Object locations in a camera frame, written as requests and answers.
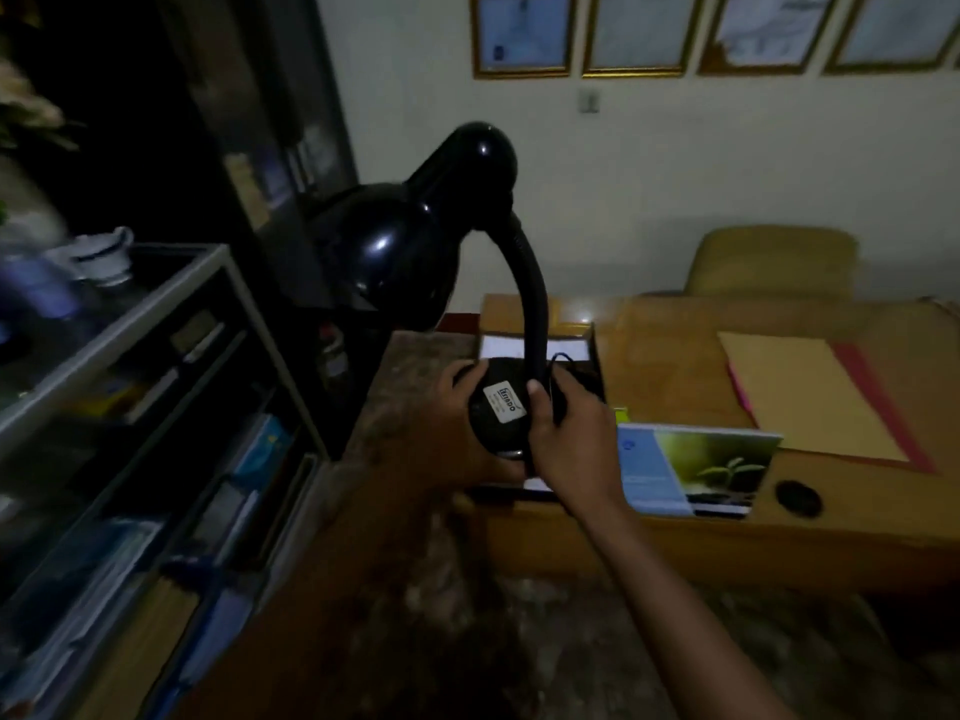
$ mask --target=shelving unit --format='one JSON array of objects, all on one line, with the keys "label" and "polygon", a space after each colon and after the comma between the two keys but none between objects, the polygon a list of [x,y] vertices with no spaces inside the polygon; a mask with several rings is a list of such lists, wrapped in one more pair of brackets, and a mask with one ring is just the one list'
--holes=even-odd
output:
[{"label": "shelving unit", "polygon": [[[66,620],[61,616],[42,626],[34,616],[38,597],[49,599],[51,587],[59,591],[65,576],[70,578],[65,555],[88,533],[116,518],[163,522],[122,582],[111,585],[115,595],[96,615],[93,628],[70,644],[62,666],[35,693],[35,704],[18,705],[16,711],[43,720],[72,716],[139,600],[165,576],[199,600],[136,716],[155,720],[169,704],[168,690],[208,622],[216,592],[226,583],[246,586],[255,606],[270,581],[270,560],[238,566],[237,547],[270,558],[303,550],[303,531],[282,527],[316,511],[329,494],[327,450],[229,249],[222,244],[137,245],[131,259],[137,290],[125,301],[127,307],[0,411],[0,496],[22,505],[28,515],[34,511],[47,519],[19,554],[0,559],[0,625],[8,629],[8,637],[0,639],[7,643],[0,648],[0,656],[7,656],[5,664],[0,659],[0,687],[7,688],[6,695],[0,689],[4,712],[10,709],[9,689],[21,674],[45,666],[31,665],[42,649],[49,651],[44,637]],[[171,346],[173,337],[199,313],[216,327],[201,334],[203,346],[183,358]],[[45,348],[39,340],[35,346]],[[99,383],[144,363],[150,366],[143,366],[144,374],[163,376],[144,386],[141,402],[128,412],[135,418],[78,416],[78,400]],[[234,515],[244,520],[238,524],[239,540],[222,562],[209,560],[194,552],[191,537],[215,505],[211,501],[234,478],[228,462],[252,444],[244,441],[251,423],[266,419],[296,438],[285,453],[277,452],[279,466],[265,474],[262,491],[255,493],[270,499],[254,497],[249,515]],[[251,548],[253,539],[245,533],[264,525],[263,544]],[[0,515],[0,532],[4,529]],[[104,554],[104,561],[112,557]],[[75,608],[68,604],[67,615]],[[25,617],[29,627],[21,632]]]}]

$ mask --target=picture frame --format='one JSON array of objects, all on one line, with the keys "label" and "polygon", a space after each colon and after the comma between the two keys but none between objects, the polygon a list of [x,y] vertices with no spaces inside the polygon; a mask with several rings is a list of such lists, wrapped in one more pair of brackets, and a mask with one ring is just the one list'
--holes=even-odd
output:
[{"label": "picture frame", "polygon": [[701,76],[799,76],[837,0],[717,0]]},{"label": "picture frame", "polygon": [[470,0],[473,77],[570,75],[577,0]]},{"label": "picture frame", "polygon": [[[704,0],[590,0],[582,77],[683,76],[703,4]],[[645,34],[637,35],[638,25]]]},{"label": "picture frame", "polygon": [[[911,24],[897,27],[897,20]],[[960,0],[854,0],[823,72],[837,76],[937,70],[957,35]]]}]

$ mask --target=beige chair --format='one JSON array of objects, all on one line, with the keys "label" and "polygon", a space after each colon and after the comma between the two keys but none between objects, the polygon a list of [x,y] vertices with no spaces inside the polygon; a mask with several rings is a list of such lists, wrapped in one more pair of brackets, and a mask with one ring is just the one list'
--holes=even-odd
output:
[{"label": "beige chair", "polygon": [[849,299],[857,240],[836,229],[761,224],[716,229],[697,248],[688,296]]}]

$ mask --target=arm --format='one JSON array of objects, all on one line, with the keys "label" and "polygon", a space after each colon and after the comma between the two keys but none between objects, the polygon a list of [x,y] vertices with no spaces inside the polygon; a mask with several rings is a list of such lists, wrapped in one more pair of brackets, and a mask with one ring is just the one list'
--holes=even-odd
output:
[{"label": "arm", "polygon": [[544,388],[530,382],[530,446],[540,477],[580,522],[626,596],[681,717],[786,720],[793,713],[690,585],[650,544],[620,482],[613,412],[562,368],[558,426]]},{"label": "arm", "polygon": [[294,574],[209,674],[183,698],[177,720],[313,717],[325,678],[342,663],[372,581],[416,555],[434,500],[481,482],[522,480],[523,465],[477,442],[467,400],[486,363],[456,386],[464,364],[443,372],[402,438],[382,445],[371,474],[307,549]]}]

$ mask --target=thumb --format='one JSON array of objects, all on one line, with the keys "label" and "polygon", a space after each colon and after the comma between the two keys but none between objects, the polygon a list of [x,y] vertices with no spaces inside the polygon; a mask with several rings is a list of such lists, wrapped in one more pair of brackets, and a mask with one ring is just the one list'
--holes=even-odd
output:
[{"label": "thumb", "polygon": [[553,405],[544,385],[536,379],[527,382],[527,394],[530,395],[530,431],[543,431],[553,428]]}]

